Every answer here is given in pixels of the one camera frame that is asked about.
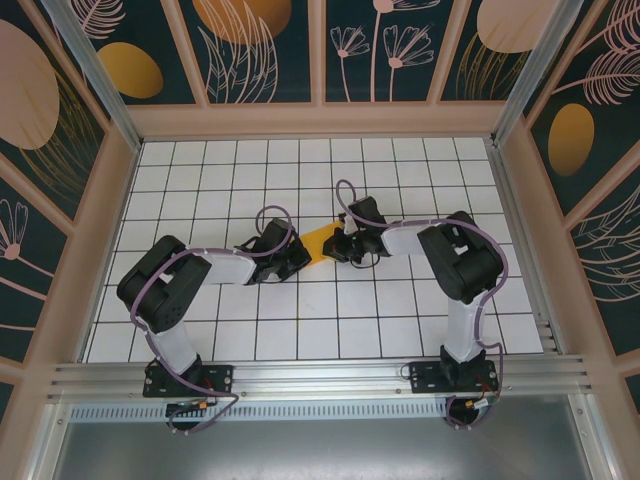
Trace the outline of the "yellow cloth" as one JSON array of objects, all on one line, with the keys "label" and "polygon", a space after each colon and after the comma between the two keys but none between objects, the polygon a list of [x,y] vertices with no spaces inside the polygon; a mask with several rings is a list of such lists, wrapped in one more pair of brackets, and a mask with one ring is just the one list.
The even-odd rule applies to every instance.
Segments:
[{"label": "yellow cloth", "polygon": [[304,233],[300,236],[303,238],[306,246],[309,249],[308,253],[311,256],[311,262],[309,263],[309,265],[317,264],[326,259],[326,257],[323,255],[324,242],[335,232],[337,228],[342,229],[339,221],[335,221],[331,224],[325,225],[311,232]]}]

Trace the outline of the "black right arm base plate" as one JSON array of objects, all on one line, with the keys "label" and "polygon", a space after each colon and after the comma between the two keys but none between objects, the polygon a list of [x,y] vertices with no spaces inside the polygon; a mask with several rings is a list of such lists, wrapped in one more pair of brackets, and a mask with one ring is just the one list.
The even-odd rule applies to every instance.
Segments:
[{"label": "black right arm base plate", "polygon": [[499,387],[496,367],[491,360],[472,366],[458,380],[448,379],[439,361],[410,362],[406,375],[414,394],[480,394],[484,385],[490,391],[497,391]]}]

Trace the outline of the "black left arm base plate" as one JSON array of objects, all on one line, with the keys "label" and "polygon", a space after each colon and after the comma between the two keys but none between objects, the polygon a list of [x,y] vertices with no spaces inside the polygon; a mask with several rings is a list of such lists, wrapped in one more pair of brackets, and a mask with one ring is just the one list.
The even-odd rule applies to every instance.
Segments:
[{"label": "black left arm base plate", "polygon": [[[195,365],[182,378],[199,388],[228,393],[233,382],[233,367]],[[162,365],[154,361],[145,368],[142,395],[145,398],[178,398],[203,396],[203,393],[177,381]]]}]

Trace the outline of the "grey metal sheet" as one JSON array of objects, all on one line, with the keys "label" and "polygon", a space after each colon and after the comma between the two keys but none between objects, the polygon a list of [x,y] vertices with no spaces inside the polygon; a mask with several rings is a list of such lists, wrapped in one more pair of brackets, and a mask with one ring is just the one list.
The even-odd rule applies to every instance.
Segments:
[{"label": "grey metal sheet", "polygon": [[592,480],[572,432],[456,432],[436,419],[75,424],[54,480]]}]

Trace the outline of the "aluminium mounting rail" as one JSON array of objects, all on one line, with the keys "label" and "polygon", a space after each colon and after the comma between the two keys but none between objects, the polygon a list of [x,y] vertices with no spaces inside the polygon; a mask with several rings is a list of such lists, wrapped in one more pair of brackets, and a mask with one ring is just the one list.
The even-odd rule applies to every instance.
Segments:
[{"label": "aluminium mounting rail", "polygon": [[[338,400],[411,395],[405,359],[240,361],[232,391],[243,400]],[[78,363],[54,368],[46,399],[53,403],[141,401],[145,363]],[[504,396],[592,391],[577,355],[508,355]]]}]

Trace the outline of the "aluminium corner post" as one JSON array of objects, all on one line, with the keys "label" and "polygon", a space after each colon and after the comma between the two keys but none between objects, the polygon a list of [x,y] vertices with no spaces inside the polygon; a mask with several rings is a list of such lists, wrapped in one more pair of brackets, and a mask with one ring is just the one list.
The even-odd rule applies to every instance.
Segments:
[{"label": "aluminium corner post", "polygon": [[490,134],[490,145],[498,149],[522,115],[548,66],[575,23],[584,0],[559,0],[518,76]]},{"label": "aluminium corner post", "polygon": [[121,94],[92,44],[93,40],[106,40],[122,23],[126,17],[123,0],[38,1],[125,141],[138,153],[141,137]]}]

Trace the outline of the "aluminium side rail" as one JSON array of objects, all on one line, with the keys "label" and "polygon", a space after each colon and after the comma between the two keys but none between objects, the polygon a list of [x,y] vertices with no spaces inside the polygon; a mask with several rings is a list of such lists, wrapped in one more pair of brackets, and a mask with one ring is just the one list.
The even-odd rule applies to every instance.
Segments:
[{"label": "aluminium side rail", "polygon": [[550,331],[549,340],[541,335],[543,346],[547,348],[550,345],[552,352],[565,355],[566,342],[557,322],[515,184],[501,149],[491,140],[485,140],[484,143],[536,324]]}]

